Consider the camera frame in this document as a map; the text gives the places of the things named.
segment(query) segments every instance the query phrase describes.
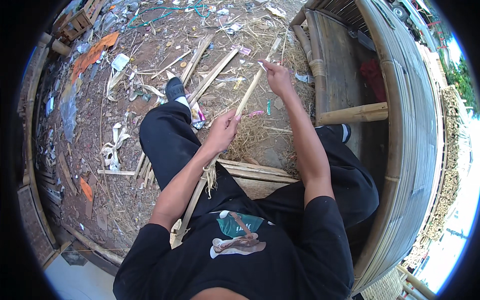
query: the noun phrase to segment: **graphic print on t-shirt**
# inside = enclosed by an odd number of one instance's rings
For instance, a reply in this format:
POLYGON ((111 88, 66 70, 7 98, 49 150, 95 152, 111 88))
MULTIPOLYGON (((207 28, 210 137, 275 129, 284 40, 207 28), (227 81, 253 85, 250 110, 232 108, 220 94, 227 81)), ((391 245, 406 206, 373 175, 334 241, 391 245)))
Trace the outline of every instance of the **graphic print on t-shirt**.
POLYGON ((265 249, 267 243, 259 241, 258 234, 255 233, 263 222, 262 218, 224 210, 216 220, 222 233, 232 239, 213 239, 213 246, 210 248, 211 258, 222 254, 248 255, 265 249))

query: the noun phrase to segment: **leg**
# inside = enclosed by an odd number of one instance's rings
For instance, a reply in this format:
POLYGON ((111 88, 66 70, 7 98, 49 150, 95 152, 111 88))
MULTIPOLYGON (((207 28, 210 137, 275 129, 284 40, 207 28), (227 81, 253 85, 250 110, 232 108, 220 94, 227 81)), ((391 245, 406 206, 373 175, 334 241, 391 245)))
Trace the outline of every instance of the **leg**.
MULTIPOLYGON (((190 161, 200 147, 200 141, 190 128, 191 114, 186 105, 169 101, 147 113, 140 126, 140 144, 152 163, 161 189, 190 161)), ((203 192, 193 218, 213 211, 230 199, 247 196, 232 176, 217 164, 218 188, 212 198, 203 192)))
MULTIPOLYGON (((352 151, 334 133, 316 128, 330 164, 332 187, 345 228, 370 216, 378 206, 378 192, 368 171, 352 151)), ((294 240, 301 229, 303 195, 301 181, 282 187, 255 202, 294 240)))

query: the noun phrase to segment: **red cloth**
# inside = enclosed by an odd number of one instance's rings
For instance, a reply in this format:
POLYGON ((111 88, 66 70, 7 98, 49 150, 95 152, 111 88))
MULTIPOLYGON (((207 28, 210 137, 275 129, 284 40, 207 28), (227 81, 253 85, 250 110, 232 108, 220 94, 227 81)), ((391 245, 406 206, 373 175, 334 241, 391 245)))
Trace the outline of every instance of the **red cloth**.
POLYGON ((386 102, 385 82, 378 61, 372 59, 371 61, 362 63, 360 72, 362 76, 367 79, 368 85, 373 89, 377 102, 386 102))

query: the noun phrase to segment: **man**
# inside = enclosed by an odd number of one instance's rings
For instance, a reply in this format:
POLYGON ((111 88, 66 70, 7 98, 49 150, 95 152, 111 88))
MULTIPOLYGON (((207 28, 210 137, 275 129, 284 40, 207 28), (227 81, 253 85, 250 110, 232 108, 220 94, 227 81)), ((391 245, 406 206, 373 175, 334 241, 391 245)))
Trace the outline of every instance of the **man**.
POLYGON ((183 244, 169 234, 203 168, 235 138, 240 116, 218 117, 200 144, 179 78, 151 110, 140 141, 162 189, 149 224, 121 265, 118 299, 345 299, 353 265, 345 228, 378 205, 371 176, 345 145, 349 126, 312 127, 287 69, 261 61, 285 103, 302 181, 251 200, 219 164, 218 188, 203 192, 183 244))

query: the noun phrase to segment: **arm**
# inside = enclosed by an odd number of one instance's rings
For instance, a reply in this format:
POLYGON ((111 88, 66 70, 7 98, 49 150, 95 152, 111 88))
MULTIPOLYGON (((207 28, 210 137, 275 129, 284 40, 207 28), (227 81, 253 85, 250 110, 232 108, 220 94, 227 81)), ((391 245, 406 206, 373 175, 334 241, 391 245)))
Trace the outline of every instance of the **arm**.
POLYGON ((171 231, 185 211, 203 168, 235 138, 241 118, 235 117, 235 112, 233 109, 215 119, 204 144, 158 196, 149 223, 159 224, 171 231))
POLYGON ((297 168, 305 186, 304 206, 318 196, 334 199, 327 155, 293 88, 288 70, 266 60, 261 61, 267 69, 268 84, 285 103, 290 118, 293 145, 297 152, 297 168))

